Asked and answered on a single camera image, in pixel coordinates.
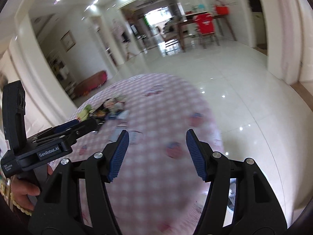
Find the person's left hand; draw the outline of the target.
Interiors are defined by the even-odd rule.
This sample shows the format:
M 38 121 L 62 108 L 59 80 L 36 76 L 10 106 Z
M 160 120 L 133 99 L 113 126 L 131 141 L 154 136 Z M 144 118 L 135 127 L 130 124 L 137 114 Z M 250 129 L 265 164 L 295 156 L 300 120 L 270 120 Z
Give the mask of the person's left hand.
M 29 212 L 34 210 L 34 205 L 31 203 L 28 196 L 40 195 L 40 189 L 36 185 L 20 180 L 17 176 L 13 176 L 11 192 L 17 205 Z

